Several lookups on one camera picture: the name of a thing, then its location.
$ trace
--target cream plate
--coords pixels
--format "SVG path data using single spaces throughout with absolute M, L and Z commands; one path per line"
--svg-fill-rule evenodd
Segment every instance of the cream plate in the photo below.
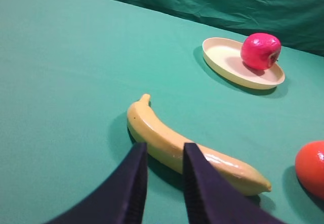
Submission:
M 227 38 L 208 38 L 202 43 L 206 63 L 219 75 L 239 85 L 270 89 L 285 80 L 284 71 L 275 63 L 267 70 L 254 70 L 240 57 L 242 43 Z

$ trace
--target toy apple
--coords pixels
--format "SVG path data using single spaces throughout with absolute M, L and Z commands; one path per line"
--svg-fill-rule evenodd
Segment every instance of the toy apple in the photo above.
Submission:
M 324 141 L 303 146 L 296 155 L 295 169 L 305 189 L 324 200 Z
M 278 38 L 267 33 L 254 33 L 244 41 L 241 58 L 253 69 L 266 70 L 277 61 L 280 51 L 281 43 Z

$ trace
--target orange fruit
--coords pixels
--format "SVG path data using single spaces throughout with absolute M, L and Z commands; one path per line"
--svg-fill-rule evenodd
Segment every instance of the orange fruit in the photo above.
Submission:
M 324 141 L 303 146 L 296 155 L 295 169 L 305 189 L 324 199 Z

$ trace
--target yellow banana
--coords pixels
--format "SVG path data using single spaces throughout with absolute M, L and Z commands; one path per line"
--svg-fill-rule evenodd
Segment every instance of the yellow banana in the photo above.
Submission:
M 148 153 L 159 162 L 182 173 L 185 142 L 193 142 L 163 124 L 149 106 L 150 95 L 144 94 L 127 111 L 128 128 L 137 142 L 146 142 Z M 205 158 L 229 183 L 246 196 L 270 192 L 271 183 L 250 165 L 198 145 Z

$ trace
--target banana stem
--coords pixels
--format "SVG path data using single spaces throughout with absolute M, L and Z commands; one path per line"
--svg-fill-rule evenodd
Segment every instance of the banana stem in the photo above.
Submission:
M 139 101 L 143 102 L 146 105 L 149 105 L 150 98 L 151 98 L 150 94 L 144 94 Z

